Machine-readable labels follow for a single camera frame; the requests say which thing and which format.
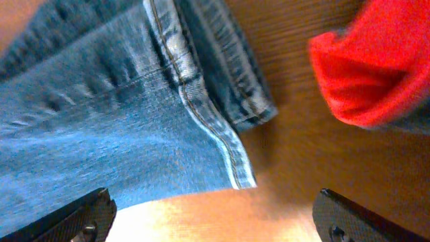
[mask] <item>blue denim jeans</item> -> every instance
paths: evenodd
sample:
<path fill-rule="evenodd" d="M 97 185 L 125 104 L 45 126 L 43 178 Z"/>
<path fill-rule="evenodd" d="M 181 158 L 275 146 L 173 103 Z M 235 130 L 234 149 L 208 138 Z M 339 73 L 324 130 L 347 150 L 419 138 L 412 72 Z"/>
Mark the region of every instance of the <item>blue denim jeans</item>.
<path fill-rule="evenodd" d="M 237 132 L 275 114 L 221 0 L 50 0 L 0 59 L 0 237 L 100 187 L 255 187 Z"/>

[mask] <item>wooden surface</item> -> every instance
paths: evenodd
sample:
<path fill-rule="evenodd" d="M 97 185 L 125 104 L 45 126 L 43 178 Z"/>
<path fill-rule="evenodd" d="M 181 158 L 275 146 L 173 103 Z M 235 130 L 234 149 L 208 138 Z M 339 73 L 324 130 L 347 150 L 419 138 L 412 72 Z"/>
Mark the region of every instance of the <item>wooden surface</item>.
<path fill-rule="evenodd" d="M 4 48 L 42 0 L 0 0 Z M 149 202 L 119 213 L 110 241 L 319 241 L 311 217 L 330 188 L 430 238 L 430 138 L 335 120 L 307 39 L 345 27 L 358 0 L 228 0 L 261 63 L 279 116 L 241 135 L 259 187 Z"/>

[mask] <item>jeans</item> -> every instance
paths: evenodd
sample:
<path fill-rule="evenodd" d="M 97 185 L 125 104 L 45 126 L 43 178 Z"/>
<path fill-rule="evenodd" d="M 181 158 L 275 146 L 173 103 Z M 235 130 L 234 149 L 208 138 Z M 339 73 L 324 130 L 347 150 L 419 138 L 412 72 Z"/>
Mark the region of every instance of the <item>jeans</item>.
<path fill-rule="evenodd" d="M 255 187 L 237 132 L 276 112 L 221 0 L 49 0 L 0 60 L 0 237 L 100 187 Z"/>

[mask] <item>red fabric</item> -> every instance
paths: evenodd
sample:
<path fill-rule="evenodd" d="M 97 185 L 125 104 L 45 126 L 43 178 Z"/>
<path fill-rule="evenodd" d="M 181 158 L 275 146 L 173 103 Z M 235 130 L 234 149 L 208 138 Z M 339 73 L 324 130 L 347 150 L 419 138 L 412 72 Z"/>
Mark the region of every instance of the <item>red fabric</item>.
<path fill-rule="evenodd" d="M 369 1 L 345 37 L 310 41 L 320 90 L 343 122 L 377 126 L 428 98 L 430 1 Z"/>

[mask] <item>wooden floor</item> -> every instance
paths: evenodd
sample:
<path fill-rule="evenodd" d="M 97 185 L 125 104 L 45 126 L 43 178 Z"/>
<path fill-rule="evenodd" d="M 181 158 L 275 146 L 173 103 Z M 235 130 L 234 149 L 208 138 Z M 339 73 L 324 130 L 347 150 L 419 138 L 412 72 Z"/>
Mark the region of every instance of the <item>wooden floor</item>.
<path fill-rule="evenodd" d="M 0 48 L 42 0 L 0 0 Z M 259 187 L 149 202 L 121 211 L 110 241 L 320 241 L 311 217 L 330 188 L 430 238 L 430 138 L 334 119 L 307 39 L 345 27 L 358 0 L 228 0 L 271 86 L 279 116 L 241 135 Z"/>

